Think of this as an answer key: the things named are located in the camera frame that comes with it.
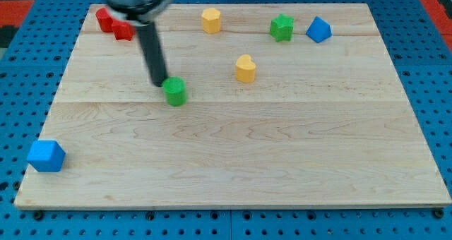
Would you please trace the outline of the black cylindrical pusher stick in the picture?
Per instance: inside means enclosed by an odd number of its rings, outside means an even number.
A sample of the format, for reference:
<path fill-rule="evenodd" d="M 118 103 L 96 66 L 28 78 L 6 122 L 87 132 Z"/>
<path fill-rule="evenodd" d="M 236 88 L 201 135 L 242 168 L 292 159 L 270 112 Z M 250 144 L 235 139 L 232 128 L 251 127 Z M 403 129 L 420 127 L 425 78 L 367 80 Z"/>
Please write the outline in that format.
<path fill-rule="evenodd" d="M 136 32 L 148 67 L 150 81 L 154 86 L 161 87 L 168 78 L 168 72 L 156 24 L 151 22 L 136 27 Z"/>

